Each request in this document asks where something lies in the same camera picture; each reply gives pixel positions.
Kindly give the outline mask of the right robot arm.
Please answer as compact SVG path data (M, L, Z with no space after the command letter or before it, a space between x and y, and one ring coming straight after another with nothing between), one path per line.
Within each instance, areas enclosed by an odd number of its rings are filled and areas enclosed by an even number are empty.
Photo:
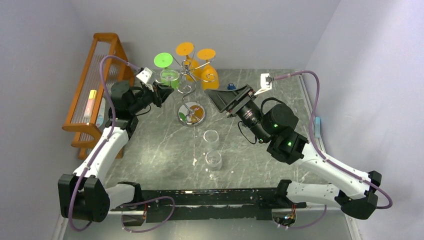
M239 117L243 126L275 160L309 170L326 180L326 184L299 183L289 179L279 182L273 207L304 207L316 203L338 207L355 219L366 220L378 208L376 190L382 176L377 171L363 172L323 154L307 137L296 132L298 117L281 100L267 112L255 103L255 91L245 85L235 90L205 91L220 113Z

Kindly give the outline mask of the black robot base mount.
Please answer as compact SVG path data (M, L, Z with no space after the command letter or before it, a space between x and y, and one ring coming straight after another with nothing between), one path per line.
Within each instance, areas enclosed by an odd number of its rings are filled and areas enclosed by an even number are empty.
M233 188L203 190L146 190L144 200L135 207L117 207L109 215L129 219L146 217L147 223L182 220L249 219L272 220L274 209L289 212L304 209L305 202L293 203L276 188Z

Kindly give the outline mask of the clear wine glass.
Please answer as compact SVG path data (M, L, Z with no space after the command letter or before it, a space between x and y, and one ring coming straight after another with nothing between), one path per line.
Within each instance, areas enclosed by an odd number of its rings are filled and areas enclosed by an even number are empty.
M222 168L222 156L217 150L209 151L205 156L205 162L208 169L208 177L210 180L218 178L217 172Z
M160 82L171 87L179 84L180 74L173 69L163 69L160 72Z
M202 141L203 147L206 152L216 150L219 146L219 134L216 130L209 129L203 134Z

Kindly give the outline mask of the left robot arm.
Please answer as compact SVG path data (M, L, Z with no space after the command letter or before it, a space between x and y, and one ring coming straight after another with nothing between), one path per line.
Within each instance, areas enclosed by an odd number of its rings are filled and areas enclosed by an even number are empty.
M109 210L119 206L137 210L142 206L144 198L140 184L121 181L105 188L105 177L134 134L139 122L138 112L151 105L160 108L173 92L172 87L157 82L152 89L145 85L131 86L127 80L111 86L109 119L100 140L72 174L63 174L58 180L62 217L100 223Z

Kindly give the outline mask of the green plastic wine glass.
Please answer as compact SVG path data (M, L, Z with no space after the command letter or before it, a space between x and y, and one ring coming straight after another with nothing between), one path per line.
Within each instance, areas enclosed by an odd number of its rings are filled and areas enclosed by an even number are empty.
M158 68L161 68L158 75L160 83L177 90L180 84L180 74L176 70L170 68L173 61L173 56L168 52L158 53L153 60L154 64Z

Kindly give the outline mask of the orange plastic wine glass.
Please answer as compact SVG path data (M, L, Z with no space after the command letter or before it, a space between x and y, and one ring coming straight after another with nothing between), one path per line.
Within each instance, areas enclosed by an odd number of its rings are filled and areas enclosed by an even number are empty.
M205 61L206 65L203 66L201 75L200 75L200 83L203 90L212 89L216 90L220 86L219 76L216 69L211 66L210 61L213 60L216 56L215 50L211 48L201 49L197 53L197 58Z
M187 79L191 82L198 81L201 74L201 70L199 68L197 69L200 64L197 60L194 59L194 44L187 41L182 42L176 47L175 52L178 56L185 57L185 59L182 61L182 65L184 67L187 67L190 74L193 76L191 77L189 74L187 74Z

